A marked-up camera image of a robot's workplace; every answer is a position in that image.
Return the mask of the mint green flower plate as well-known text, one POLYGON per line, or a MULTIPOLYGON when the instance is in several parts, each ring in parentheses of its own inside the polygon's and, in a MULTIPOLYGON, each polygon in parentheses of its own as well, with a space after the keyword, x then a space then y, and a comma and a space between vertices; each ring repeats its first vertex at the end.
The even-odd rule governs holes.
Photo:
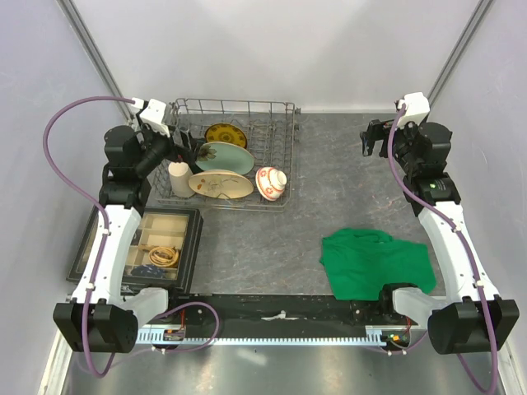
POLYGON ((228 170, 244 175, 254 168, 254 157, 234 144, 208 142, 200 147, 196 164, 203 171, 228 170))

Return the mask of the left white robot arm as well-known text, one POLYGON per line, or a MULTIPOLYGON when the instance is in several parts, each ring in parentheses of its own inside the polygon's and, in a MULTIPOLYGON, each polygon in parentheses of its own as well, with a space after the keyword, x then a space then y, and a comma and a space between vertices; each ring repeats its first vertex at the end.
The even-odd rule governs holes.
POLYGON ((68 302, 56 304, 53 320, 75 352, 128 353, 138 330, 154 318, 173 323, 180 302, 168 286, 144 287, 136 295, 122 294, 122 282, 132 245, 151 191, 148 175, 163 160, 182 156, 168 132, 149 127, 111 128, 105 134, 107 163, 103 184, 94 201, 98 211, 90 255, 68 302))

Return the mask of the beige bird plate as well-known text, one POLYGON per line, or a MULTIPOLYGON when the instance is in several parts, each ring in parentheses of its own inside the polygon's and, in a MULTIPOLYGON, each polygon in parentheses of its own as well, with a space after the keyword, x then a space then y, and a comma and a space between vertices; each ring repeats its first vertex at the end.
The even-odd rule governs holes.
POLYGON ((211 170, 194 174, 189 186, 196 193, 208 198, 238 199, 254 191, 253 184, 243 175, 227 170, 211 170))

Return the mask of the yellow patterned plate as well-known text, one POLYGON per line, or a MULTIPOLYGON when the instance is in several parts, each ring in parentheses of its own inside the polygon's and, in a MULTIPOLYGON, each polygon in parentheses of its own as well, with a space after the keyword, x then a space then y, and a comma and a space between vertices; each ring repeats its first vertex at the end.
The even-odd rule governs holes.
POLYGON ((207 128, 204 136, 207 142, 225 142, 242 148, 248 146, 245 133, 230 123, 215 123, 207 128))

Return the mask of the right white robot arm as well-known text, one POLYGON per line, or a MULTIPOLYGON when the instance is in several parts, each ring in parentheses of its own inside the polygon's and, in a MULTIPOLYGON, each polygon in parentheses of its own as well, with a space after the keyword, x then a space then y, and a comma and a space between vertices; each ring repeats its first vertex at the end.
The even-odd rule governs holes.
POLYGON ((361 132, 364 156, 381 142, 380 156, 395 160, 404 172, 404 195, 426 231, 440 265, 445 299, 424 292, 415 280, 383 286, 377 303, 379 318, 389 324, 404 316, 428 331, 441 355, 501 348, 520 311, 514 300, 504 300, 488 279, 473 251, 458 189, 445 172, 451 131, 423 121, 408 123, 391 137, 392 123, 374 119, 361 132))

